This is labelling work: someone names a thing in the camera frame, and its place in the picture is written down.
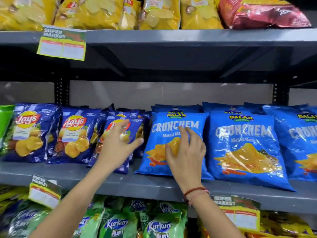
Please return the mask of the dark blue chip packet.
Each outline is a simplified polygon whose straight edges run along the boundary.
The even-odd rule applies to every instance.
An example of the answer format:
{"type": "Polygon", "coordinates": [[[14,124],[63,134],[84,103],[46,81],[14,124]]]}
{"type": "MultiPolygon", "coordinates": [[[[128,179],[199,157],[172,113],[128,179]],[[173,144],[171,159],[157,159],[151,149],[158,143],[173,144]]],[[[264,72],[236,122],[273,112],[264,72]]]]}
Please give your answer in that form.
{"type": "Polygon", "coordinates": [[[104,128],[102,129],[103,133],[98,139],[97,146],[95,148],[95,151],[93,152],[93,156],[89,160],[88,167],[91,168],[95,162],[97,161],[97,158],[99,157],[100,151],[102,149],[104,139],[108,136],[109,131],[118,123],[122,122],[123,120],[129,120],[129,123],[127,124],[125,131],[121,134],[121,140],[125,144],[130,144],[134,141],[137,131],[139,130],[141,123],[143,121],[143,115],[139,114],[138,110],[132,110],[132,111],[126,111],[126,112],[120,112],[120,111],[112,111],[109,112],[104,128]]]}

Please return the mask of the person's left forearm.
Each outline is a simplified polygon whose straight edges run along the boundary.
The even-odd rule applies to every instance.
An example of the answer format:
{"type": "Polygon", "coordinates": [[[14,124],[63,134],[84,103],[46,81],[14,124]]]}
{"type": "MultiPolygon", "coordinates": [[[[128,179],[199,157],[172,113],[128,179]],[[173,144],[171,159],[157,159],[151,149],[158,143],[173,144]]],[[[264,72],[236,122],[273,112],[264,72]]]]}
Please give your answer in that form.
{"type": "Polygon", "coordinates": [[[96,191],[115,169],[110,159],[99,159],[28,238],[72,238],[96,191]]]}

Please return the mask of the yellow green snack packet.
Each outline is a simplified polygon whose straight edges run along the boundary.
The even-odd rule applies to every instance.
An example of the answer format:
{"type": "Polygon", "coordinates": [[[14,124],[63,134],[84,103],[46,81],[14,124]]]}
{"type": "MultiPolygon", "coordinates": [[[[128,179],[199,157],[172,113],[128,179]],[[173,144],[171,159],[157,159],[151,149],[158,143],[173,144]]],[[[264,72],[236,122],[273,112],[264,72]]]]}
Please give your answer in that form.
{"type": "Polygon", "coordinates": [[[16,202],[27,199],[28,195],[26,187],[0,185],[0,216],[16,202]]]}

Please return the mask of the grey metal shelf board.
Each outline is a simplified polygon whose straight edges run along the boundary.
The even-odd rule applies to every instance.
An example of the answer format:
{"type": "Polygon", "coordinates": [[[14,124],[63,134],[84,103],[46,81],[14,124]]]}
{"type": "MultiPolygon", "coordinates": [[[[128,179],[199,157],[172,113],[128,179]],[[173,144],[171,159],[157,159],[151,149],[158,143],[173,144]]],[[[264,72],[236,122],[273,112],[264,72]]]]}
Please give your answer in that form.
{"type": "MultiPolygon", "coordinates": [[[[135,174],[141,160],[134,161],[126,175],[112,173],[97,193],[152,200],[182,201],[183,195],[171,176],[135,174]]],[[[32,175],[55,180],[63,190],[71,190],[85,177],[84,164],[46,164],[0,161],[0,183],[29,186],[32,175]]],[[[317,215],[317,182],[291,180],[296,192],[242,184],[224,180],[206,180],[203,185],[211,195],[236,195],[261,203],[261,208],[283,212],[317,215]]]]}
{"type": "Polygon", "coordinates": [[[84,61],[36,54],[39,32],[0,32],[1,81],[317,86],[317,29],[86,32],[84,61]]]}

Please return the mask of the person's right forearm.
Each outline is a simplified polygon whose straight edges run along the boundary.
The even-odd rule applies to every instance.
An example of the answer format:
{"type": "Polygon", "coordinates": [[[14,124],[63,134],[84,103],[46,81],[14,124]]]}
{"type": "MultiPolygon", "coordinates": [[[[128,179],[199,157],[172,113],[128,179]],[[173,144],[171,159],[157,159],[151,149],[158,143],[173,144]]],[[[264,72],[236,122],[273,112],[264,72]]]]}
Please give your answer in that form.
{"type": "Polygon", "coordinates": [[[204,224],[210,238],[244,238],[242,232],[211,199],[206,190],[195,190],[186,195],[204,224]]]}

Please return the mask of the row of light blue packets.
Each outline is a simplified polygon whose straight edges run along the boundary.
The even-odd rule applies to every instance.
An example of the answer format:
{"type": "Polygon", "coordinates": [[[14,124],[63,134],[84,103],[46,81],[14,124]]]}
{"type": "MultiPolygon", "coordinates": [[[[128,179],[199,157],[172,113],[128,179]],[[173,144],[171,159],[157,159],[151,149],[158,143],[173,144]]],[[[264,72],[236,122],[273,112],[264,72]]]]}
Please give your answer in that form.
{"type": "Polygon", "coordinates": [[[206,113],[206,161],[201,180],[209,176],[243,184],[295,192],[281,154],[274,117],[259,106],[202,102],[206,113]]]}

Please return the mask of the black perforated shelf upright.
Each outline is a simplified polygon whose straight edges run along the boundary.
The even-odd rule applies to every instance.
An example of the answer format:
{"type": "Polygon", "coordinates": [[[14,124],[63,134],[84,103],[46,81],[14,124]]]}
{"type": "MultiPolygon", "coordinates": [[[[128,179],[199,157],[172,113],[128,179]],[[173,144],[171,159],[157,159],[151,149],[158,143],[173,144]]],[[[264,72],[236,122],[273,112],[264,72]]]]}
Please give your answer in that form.
{"type": "Polygon", "coordinates": [[[62,106],[68,106],[70,100],[70,80],[57,78],[54,81],[54,102],[62,106]]]}
{"type": "Polygon", "coordinates": [[[275,106],[288,106],[289,84],[274,84],[272,93],[272,104],[275,106]]]}

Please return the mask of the red snack packet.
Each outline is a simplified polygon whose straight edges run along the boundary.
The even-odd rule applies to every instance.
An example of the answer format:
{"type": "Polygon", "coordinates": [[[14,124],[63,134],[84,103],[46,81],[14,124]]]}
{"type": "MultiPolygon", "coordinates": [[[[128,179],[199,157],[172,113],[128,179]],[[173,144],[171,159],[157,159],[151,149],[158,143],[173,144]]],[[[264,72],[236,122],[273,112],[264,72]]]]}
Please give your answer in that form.
{"type": "Polygon", "coordinates": [[[217,0],[229,29],[311,28],[306,15],[286,0],[217,0]]]}

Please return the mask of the bright green snack packet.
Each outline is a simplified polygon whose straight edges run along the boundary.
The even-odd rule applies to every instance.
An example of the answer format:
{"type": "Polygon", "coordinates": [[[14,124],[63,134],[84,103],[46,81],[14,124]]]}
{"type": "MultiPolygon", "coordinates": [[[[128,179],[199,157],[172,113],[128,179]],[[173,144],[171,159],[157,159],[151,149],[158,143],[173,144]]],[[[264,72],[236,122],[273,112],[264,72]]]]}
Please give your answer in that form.
{"type": "Polygon", "coordinates": [[[0,151],[2,149],[3,139],[6,134],[6,130],[12,119],[14,108],[14,104],[0,105],[0,151]]]}

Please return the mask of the light blue wafer chip packet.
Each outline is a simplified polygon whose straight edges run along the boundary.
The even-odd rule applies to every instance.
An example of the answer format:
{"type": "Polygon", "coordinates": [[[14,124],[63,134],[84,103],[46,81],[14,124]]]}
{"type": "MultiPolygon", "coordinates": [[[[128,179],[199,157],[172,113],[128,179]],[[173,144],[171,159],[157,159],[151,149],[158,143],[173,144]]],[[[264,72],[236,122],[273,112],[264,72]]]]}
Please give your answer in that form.
{"type": "Polygon", "coordinates": [[[141,160],[135,174],[172,176],[168,166],[165,145],[169,145],[172,154],[177,156],[181,143],[179,127],[192,129],[202,138],[207,113],[190,113],[187,111],[165,111],[152,113],[152,127],[141,160]]]}

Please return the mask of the row of dark blue packets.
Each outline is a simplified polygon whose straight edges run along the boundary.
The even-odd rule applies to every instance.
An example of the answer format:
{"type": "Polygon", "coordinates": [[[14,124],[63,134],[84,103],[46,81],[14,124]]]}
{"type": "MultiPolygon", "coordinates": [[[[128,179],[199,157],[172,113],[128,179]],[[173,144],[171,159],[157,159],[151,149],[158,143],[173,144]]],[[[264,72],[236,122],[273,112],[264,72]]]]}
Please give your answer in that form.
{"type": "Polygon", "coordinates": [[[112,106],[105,109],[19,103],[0,157],[12,162],[88,164],[112,106]]]}

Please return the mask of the green yellow shelf price label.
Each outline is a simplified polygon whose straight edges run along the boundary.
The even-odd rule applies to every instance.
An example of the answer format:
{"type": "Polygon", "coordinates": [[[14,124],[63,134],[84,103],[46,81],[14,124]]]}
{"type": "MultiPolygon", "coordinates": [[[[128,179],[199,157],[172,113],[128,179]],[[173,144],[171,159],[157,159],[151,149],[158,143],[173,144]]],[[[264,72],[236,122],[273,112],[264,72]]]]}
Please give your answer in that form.
{"type": "Polygon", "coordinates": [[[56,180],[48,180],[42,176],[32,175],[29,184],[28,200],[54,209],[61,201],[62,188],[56,180]]]}
{"type": "Polygon", "coordinates": [[[211,198],[238,228],[260,230],[260,202],[240,196],[212,195],[211,198]]]}
{"type": "Polygon", "coordinates": [[[52,25],[43,26],[37,54],[48,57],[85,60],[86,30],[69,29],[52,25]]]}

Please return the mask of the person's left hand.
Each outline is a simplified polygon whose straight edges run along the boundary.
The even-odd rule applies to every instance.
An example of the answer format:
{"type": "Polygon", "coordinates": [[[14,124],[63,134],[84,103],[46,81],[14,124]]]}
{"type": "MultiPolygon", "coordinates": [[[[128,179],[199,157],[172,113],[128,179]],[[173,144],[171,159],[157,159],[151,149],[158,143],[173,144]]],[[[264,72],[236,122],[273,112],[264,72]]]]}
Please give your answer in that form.
{"type": "Polygon", "coordinates": [[[121,140],[121,134],[129,120],[123,120],[116,124],[105,137],[102,150],[96,163],[93,166],[94,170],[103,171],[106,176],[112,173],[115,169],[119,168],[130,154],[125,153],[125,144],[121,140]]]}

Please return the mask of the row of green puff packets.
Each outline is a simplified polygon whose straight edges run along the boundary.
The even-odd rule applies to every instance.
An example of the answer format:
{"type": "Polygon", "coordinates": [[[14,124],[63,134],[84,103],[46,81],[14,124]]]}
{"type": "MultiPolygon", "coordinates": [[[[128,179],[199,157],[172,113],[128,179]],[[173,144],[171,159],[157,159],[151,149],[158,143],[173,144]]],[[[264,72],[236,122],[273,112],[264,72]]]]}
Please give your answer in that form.
{"type": "MultiPolygon", "coordinates": [[[[48,213],[31,204],[7,213],[0,238],[29,238],[48,213]]],[[[72,238],[187,238],[187,213],[182,203],[95,196],[72,238]]]]}

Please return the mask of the yellow potato chip packet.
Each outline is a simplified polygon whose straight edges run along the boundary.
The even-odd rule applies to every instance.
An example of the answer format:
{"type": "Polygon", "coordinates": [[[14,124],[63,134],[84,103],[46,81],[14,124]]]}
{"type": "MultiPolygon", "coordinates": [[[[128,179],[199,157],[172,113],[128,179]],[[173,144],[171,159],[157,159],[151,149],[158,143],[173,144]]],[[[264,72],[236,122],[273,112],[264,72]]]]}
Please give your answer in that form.
{"type": "Polygon", "coordinates": [[[214,0],[180,0],[181,29],[223,29],[214,0]]]}
{"type": "Polygon", "coordinates": [[[144,0],[139,30],[179,30],[180,0],[144,0]]]}
{"type": "Polygon", "coordinates": [[[54,26],[81,30],[118,30],[124,0],[63,0],[54,26]]]}
{"type": "Polygon", "coordinates": [[[61,0],[0,0],[0,31],[42,31],[53,25],[61,0]]]}
{"type": "Polygon", "coordinates": [[[138,0],[124,0],[123,10],[119,21],[120,30],[138,30],[141,2],[138,0]]]}

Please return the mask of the person's right hand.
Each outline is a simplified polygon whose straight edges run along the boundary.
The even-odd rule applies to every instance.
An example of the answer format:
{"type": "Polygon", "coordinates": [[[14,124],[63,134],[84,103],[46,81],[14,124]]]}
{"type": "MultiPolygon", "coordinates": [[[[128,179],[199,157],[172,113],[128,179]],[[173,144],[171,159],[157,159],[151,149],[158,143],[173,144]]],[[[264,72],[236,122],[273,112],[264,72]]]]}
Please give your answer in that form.
{"type": "Polygon", "coordinates": [[[188,191],[202,188],[201,174],[202,174],[202,144],[204,144],[200,137],[200,152],[191,152],[189,150],[190,136],[186,128],[178,127],[181,138],[178,149],[177,164],[168,164],[174,179],[180,187],[183,194],[188,191]]]}

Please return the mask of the yellow orange snack packet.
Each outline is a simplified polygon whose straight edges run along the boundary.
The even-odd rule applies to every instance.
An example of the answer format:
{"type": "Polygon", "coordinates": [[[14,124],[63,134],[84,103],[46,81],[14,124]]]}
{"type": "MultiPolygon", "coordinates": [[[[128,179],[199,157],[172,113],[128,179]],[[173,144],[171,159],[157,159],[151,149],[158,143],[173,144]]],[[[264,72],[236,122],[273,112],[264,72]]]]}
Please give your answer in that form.
{"type": "Polygon", "coordinates": [[[297,215],[287,212],[260,211],[260,230],[239,230],[244,238],[317,238],[317,230],[297,215]]]}

